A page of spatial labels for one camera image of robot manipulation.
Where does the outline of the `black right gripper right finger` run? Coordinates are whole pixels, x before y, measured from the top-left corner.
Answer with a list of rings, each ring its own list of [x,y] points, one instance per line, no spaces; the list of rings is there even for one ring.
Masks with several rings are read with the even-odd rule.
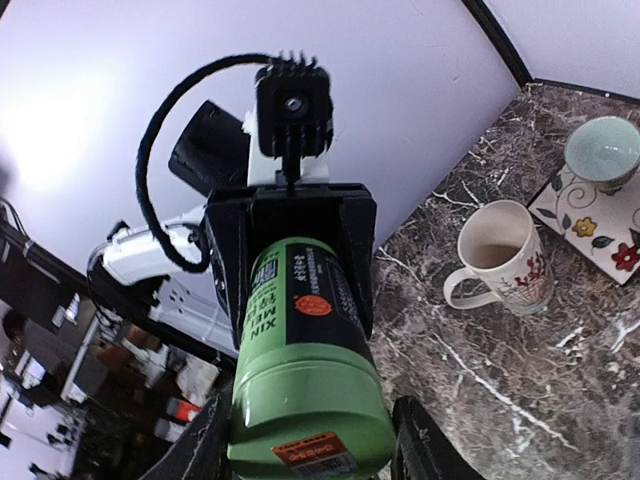
[[[398,398],[392,419],[397,434],[392,458],[393,480],[484,480],[456,450],[417,398]]]

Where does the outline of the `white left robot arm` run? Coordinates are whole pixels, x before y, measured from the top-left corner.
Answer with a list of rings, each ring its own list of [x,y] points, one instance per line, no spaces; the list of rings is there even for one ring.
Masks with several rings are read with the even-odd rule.
[[[205,203],[160,220],[138,163],[145,225],[114,227],[88,266],[94,291],[115,314],[167,343],[205,359],[233,357],[254,261],[272,243],[303,236],[337,254],[356,317],[370,333],[377,206],[365,186],[332,182],[329,158],[328,152],[304,157],[288,191],[280,160],[260,150],[256,114],[238,119],[204,102],[176,142],[169,168]]]

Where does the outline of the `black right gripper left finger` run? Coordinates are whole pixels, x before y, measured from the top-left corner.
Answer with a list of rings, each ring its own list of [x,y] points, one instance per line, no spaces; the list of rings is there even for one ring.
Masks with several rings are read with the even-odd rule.
[[[230,394],[218,394],[210,399],[169,451],[141,479],[232,479],[226,456],[230,403]]]

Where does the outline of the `green pill bottle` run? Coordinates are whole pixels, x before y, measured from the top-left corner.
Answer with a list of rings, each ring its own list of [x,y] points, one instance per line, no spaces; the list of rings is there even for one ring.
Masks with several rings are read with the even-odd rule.
[[[370,479],[395,429],[335,253],[290,237],[254,264],[227,458],[242,479]]]

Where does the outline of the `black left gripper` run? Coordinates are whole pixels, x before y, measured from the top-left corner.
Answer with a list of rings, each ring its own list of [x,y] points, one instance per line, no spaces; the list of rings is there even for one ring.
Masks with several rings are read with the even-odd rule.
[[[250,291],[250,272],[259,255],[290,237],[318,240],[340,260],[365,336],[374,315],[371,260],[377,204],[362,184],[331,183],[221,188],[213,191],[204,213],[210,263],[218,300],[240,345]]]

